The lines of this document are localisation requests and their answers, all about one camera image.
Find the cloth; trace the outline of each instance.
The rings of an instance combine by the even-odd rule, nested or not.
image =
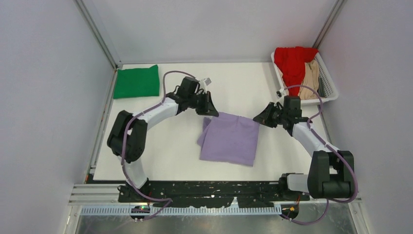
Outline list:
[[[113,99],[159,96],[158,65],[119,70]]]
[[[274,63],[283,73],[282,79],[285,85],[291,86],[301,84],[305,76],[305,62],[311,62],[319,51],[314,48],[278,47],[274,53]],[[299,87],[289,89],[290,95],[298,96]]]
[[[198,138],[200,160],[254,165],[259,123],[250,118],[220,112],[219,117],[204,118]]]
[[[313,88],[314,90],[319,89],[319,76],[320,76],[320,70],[319,70],[319,63],[316,60],[313,60],[311,62],[305,62],[305,76],[304,79],[302,80],[302,85],[306,85],[310,88]],[[278,72],[281,77],[283,77],[282,71],[277,67]],[[284,85],[284,88],[287,87],[285,85],[284,80],[282,80],[282,84]],[[317,99],[317,96],[309,89],[299,87],[300,91],[298,96],[300,97],[301,100],[310,100],[310,99]]]

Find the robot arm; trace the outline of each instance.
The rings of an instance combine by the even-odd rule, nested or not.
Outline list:
[[[314,198],[348,198],[354,193],[354,182],[350,171],[342,161],[328,149],[324,142],[326,139],[317,138],[314,133],[313,123],[307,125],[308,118],[302,117],[300,98],[293,96],[284,97],[284,106],[279,102],[270,102],[264,111],[254,118],[254,121],[268,126],[282,125],[285,130],[298,140],[312,157],[308,175],[288,173],[279,179],[285,185],[285,190],[309,193]],[[354,169],[354,158],[349,151],[340,151],[332,146]],[[337,173],[330,174],[330,166]]]
[[[194,78],[185,77],[176,93],[166,94],[165,100],[156,108],[143,113],[136,118],[127,135],[125,169],[137,188],[141,188],[147,181],[144,173],[141,155],[145,149],[147,131],[162,122],[166,118],[175,116],[185,111],[187,108],[195,109],[196,113],[202,116],[218,116],[215,109],[211,93],[206,87],[211,83],[210,79],[198,81]],[[123,134],[128,122],[141,111],[129,113],[121,111],[113,124],[109,134],[107,145],[112,152],[120,158],[122,153]]]

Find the gray floor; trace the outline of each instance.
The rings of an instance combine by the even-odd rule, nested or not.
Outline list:
[[[300,204],[297,220],[313,221],[325,204]],[[347,204],[330,204],[319,223],[300,226],[274,215],[160,216],[134,223],[128,216],[85,216],[76,234],[355,234]]]

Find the red cloth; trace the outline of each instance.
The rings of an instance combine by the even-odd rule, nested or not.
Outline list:
[[[291,86],[295,84],[301,84],[305,76],[305,62],[311,62],[318,49],[303,48],[297,46],[295,48],[281,48],[275,49],[274,63],[282,71],[285,85]],[[300,91],[299,87],[291,88],[288,90],[292,96],[298,96]]]

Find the white wall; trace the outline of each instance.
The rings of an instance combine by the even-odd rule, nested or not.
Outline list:
[[[413,232],[413,1],[348,1],[321,46],[340,96],[333,142],[355,157],[376,233]]]
[[[85,2],[123,63],[160,63],[270,61],[276,47],[311,47],[335,0]]]
[[[54,234],[112,68],[71,0],[0,3],[0,229]]]

